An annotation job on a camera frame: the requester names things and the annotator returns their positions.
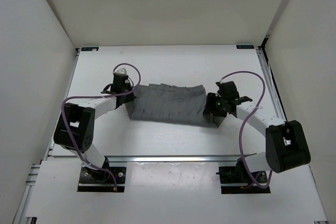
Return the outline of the grey pleated skirt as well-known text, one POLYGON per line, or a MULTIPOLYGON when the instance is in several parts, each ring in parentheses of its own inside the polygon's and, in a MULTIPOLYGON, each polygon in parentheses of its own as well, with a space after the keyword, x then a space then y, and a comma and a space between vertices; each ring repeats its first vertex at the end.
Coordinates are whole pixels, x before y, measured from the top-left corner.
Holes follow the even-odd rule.
POLYGON ((207 94, 203 85, 177 87, 168 84, 140 85, 135 100, 125 105, 129 119, 218 128, 223 117, 205 115, 207 94))

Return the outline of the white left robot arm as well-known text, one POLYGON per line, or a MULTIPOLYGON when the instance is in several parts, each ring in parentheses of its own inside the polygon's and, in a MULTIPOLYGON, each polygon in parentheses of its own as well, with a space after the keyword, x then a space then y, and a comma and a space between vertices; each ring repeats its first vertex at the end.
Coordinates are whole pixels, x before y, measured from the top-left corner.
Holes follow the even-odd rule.
POLYGON ((107 85, 102 94, 109 97, 98 97, 82 104, 66 103, 64 114, 60 115, 54 133, 54 142, 62 148, 78 155, 84 162, 88 173, 98 182, 105 182, 110 176, 108 160, 94 146, 94 122, 102 115, 132 102, 132 82, 126 73, 113 73, 113 82, 107 85))

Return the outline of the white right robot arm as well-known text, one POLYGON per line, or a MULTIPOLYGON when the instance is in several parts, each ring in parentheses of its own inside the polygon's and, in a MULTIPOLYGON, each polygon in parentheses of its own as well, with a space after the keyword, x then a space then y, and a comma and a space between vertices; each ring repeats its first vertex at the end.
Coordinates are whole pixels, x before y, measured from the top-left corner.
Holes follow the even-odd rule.
POLYGON ((242 120, 242 126, 249 124, 265 138, 263 152, 241 154, 241 165, 236 168, 236 177, 247 182, 255 172, 284 171, 309 164, 311 155, 300 122, 286 121, 272 116, 253 103, 248 96, 240 96, 234 82, 217 83, 218 91, 208 93, 203 114, 215 120, 232 115, 242 120))

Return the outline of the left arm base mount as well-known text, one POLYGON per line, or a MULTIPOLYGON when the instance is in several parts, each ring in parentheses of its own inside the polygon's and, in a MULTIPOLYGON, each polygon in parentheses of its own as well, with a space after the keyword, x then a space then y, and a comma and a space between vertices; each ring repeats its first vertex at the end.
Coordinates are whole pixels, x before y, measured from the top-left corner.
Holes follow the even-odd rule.
POLYGON ((117 185, 109 173, 82 165, 77 191, 92 193, 123 193, 127 168, 125 166, 109 166, 107 169, 114 175, 117 185))

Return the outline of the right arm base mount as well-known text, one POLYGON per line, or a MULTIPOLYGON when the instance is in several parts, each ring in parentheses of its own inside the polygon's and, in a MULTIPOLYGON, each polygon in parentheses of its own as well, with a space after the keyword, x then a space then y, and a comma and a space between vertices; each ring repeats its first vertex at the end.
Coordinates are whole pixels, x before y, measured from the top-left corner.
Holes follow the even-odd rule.
POLYGON ((271 193, 269 186, 260 188, 253 182, 241 158, 235 165, 220 166, 216 175, 219 176, 222 195, 271 193))

